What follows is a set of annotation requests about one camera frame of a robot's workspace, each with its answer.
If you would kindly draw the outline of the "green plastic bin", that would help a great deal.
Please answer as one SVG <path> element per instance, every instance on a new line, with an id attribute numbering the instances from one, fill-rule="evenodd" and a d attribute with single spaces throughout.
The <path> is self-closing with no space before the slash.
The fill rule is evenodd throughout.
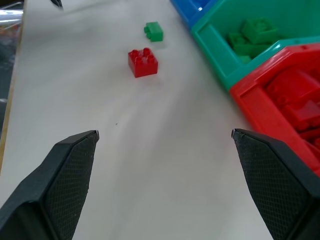
<path id="1" fill-rule="evenodd" d="M 267 20 L 278 34 L 266 50 L 245 63 L 245 53 L 235 52 L 229 35 L 257 20 Z M 218 0 L 191 33 L 228 91 L 283 48 L 320 43 L 320 0 Z"/>

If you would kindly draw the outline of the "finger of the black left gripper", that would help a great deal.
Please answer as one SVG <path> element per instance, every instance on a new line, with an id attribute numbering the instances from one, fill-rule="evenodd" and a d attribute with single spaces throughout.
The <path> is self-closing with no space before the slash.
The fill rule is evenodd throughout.
<path id="1" fill-rule="evenodd" d="M 0 207 L 0 240 L 72 240 L 99 138 L 90 130 L 52 147 Z"/>

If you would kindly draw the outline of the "clear plastic container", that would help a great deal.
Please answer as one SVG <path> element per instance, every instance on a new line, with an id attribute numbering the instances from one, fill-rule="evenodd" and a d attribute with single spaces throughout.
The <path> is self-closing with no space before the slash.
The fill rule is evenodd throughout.
<path id="1" fill-rule="evenodd" d="M 24 3 L 15 1 L 0 6 L 0 36 L 16 35 L 20 29 L 24 14 Z"/>

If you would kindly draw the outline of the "green brick in bin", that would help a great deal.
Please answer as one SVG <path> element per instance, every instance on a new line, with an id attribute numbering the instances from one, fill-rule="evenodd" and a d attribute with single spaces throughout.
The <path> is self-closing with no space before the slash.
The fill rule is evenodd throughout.
<path id="1" fill-rule="evenodd" d="M 247 18 L 241 33 L 255 45 L 272 43 L 279 37 L 279 29 L 266 17 Z"/>
<path id="2" fill-rule="evenodd" d="M 252 44 L 244 37 L 242 33 L 230 32 L 227 36 L 228 43 L 234 52 L 239 56 L 248 56 L 251 54 Z"/>

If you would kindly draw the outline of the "red toy brick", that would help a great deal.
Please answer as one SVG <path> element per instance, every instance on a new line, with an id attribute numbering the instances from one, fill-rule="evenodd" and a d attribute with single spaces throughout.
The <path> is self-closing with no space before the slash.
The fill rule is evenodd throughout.
<path id="1" fill-rule="evenodd" d="M 145 47 L 128 53 L 128 65 L 134 77 L 140 78 L 157 74 L 159 63 L 152 50 Z"/>

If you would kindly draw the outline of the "red plastic bin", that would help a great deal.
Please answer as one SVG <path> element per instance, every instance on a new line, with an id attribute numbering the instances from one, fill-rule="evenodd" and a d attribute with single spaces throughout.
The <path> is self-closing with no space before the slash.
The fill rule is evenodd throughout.
<path id="1" fill-rule="evenodd" d="M 256 132 L 285 142 L 320 177 L 320 43 L 283 48 L 229 93 Z"/>

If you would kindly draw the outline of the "blue plastic bin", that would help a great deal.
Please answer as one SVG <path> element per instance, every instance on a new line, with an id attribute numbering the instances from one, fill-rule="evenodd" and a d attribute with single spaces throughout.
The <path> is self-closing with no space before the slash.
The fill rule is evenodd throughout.
<path id="1" fill-rule="evenodd" d="M 218 2 L 219 0 L 170 0 L 189 30 Z"/>

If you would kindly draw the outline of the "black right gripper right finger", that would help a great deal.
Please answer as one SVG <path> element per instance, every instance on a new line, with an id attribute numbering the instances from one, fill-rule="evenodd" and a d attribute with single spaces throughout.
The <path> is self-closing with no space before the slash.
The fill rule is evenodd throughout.
<path id="1" fill-rule="evenodd" d="M 250 195 L 273 240 L 320 240 L 320 168 L 285 142 L 235 128 L 231 132 Z"/>

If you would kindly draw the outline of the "green toy brick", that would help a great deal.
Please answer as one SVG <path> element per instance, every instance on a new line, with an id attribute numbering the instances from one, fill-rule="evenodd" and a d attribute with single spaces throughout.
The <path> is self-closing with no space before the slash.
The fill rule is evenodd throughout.
<path id="1" fill-rule="evenodd" d="M 162 42 L 164 39 L 164 32 L 157 21 L 147 22 L 143 31 L 147 39 L 151 42 Z"/>

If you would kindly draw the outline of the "red brick in bin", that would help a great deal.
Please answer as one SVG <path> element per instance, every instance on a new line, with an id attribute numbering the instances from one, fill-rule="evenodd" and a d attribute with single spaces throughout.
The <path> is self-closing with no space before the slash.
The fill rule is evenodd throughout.
<path id="1" fill-rule="evenodd" d="M 304 70 L 289 68 L 280 72 L 265 90 L 276 105 L 283 107 L 320 95 L 320 80 Z"/>
<path id="2" fill-rule="evenodd" d="M 320 128 L 320 103 L 308 100 L 288 104 L 282 109 L 282 113 L 298 132 Z"/>

